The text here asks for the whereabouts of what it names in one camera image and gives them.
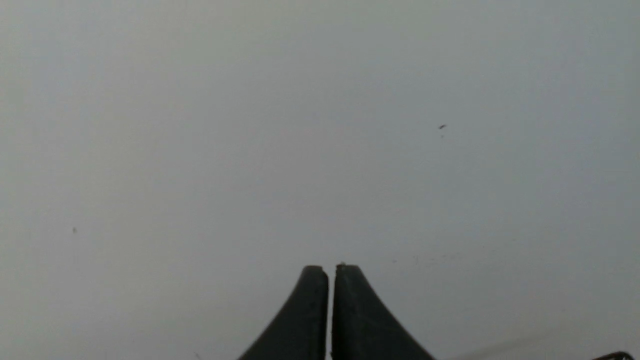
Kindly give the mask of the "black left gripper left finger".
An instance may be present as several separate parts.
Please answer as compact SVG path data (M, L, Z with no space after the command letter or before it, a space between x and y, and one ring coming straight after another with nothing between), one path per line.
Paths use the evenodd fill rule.
M324 360L329 277L321 266L305 266L290 296L241 360Z

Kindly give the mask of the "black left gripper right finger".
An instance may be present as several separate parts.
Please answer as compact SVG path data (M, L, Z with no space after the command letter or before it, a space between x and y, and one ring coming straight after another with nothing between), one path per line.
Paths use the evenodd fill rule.
M334 278L334 360L432 360L398 322L357 265L339 264Z

